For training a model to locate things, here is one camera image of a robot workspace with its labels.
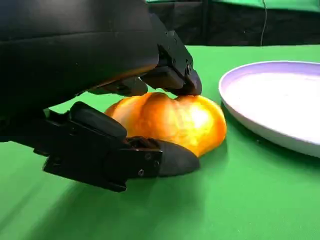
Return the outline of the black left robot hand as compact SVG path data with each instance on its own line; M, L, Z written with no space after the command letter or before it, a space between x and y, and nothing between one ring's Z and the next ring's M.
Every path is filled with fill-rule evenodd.
M84 92L141 96L202 92L193 58L143 0L3 0L0 3L0 140L46 157L43 171L113 192L134 178L184 175L199 158L141 136L78 101Z

